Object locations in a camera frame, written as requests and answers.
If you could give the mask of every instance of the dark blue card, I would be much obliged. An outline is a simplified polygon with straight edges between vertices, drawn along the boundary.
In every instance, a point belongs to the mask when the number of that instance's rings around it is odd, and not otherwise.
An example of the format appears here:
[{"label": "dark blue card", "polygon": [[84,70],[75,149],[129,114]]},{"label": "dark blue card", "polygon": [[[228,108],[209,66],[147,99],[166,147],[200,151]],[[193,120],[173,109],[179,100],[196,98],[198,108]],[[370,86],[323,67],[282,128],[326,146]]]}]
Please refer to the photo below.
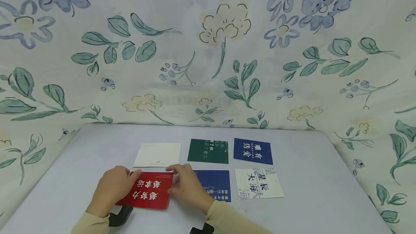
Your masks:
[{"label": "dark blue card", "polygon": [[234,158],[255,163],[273,164],[270,143],[248,139],[234,139]]},{"label": "dark blue card", "polygon": [[231,202],[230,172],[219,170],[195,170],[205,191],[218,201]]}]

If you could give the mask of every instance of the card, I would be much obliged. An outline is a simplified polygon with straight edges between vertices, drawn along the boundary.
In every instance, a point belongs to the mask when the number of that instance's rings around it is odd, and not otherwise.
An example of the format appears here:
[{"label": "card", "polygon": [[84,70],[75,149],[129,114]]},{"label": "card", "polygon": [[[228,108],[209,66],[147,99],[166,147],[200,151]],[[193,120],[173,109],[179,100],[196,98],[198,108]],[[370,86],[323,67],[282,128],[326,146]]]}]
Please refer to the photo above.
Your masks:
[{"label": "card", "polygon": [[181,143],[141,144],[133,167],[168,167],[179,163]]},{"label": "card", "polygon": [[273,165],[270,143],[248,139],[234,139],[234,158],[255,163]]},{"label": "card", "polygon": [[235,179],[240,199],[285,196],[274,168],[235,169]]},{"label": "card", "polygon": [[166,210],[172,180],[173,173],[142,172],[129,194],[116,205]]},{"label": "card", "polygon": [[230,171],[194,170],[205,191],[218,201],[231,202]]},{"label": "card", "polygon": [[191,139],[188,161],[228,164],[228,142]]}]

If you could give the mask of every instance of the table surface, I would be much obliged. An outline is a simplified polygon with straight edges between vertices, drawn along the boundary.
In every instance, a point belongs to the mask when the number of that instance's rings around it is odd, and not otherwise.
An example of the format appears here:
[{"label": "table surface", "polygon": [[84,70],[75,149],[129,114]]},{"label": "table surface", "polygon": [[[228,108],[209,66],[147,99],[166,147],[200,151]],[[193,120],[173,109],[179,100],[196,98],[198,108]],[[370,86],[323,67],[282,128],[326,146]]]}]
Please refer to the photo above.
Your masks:
[{"label": "table surface", "polygon": [[[199,170],[229,170],[232,206],[273,233],[391,234],[323,133],[122,124],[82,127],[0,233],[69,233],[104,171],[116,165],[134,169],[142,143],[182,143],[180,162],[186,163],[191,138],[228,141],[228,165],[189,163]],[[233,159],[234,138],[271,143],[274,165]],[[267,167],[276,169],[285,197],[239,199],[234,169]],[[187,234],[193,226],[202,228],[204,220],[202,213],[170,199],[166,211],[135,208],[128,222],[110,233]]]}]

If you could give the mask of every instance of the white card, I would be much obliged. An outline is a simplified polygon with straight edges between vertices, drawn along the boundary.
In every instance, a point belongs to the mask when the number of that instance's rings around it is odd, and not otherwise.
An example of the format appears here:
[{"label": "white card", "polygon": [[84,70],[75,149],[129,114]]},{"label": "white card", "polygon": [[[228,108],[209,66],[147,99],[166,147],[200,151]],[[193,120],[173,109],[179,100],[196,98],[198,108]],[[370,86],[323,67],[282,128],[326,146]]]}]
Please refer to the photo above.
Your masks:
[{"label": "white card", "polygon": [[274,168],[235,169],[240,199],[284,197]]},{"label": "white card", "polygon": [[181,143],[141,144],[133,167],[167,167],[179,163]]}]

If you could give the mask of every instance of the floral fabric backdrop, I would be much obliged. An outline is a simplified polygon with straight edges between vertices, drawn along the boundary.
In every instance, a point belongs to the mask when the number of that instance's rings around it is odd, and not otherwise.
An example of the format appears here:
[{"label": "floral fabric backdrop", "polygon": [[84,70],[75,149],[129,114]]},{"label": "floral fabric backdrop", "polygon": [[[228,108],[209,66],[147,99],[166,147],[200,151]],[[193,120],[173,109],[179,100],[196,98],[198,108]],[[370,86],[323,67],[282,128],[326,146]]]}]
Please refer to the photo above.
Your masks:
[{"label": "floral fabric backdrop", "polygon": [[0,0],[0,226],[82,125],[320,130],[414,233],[416,0]]}]

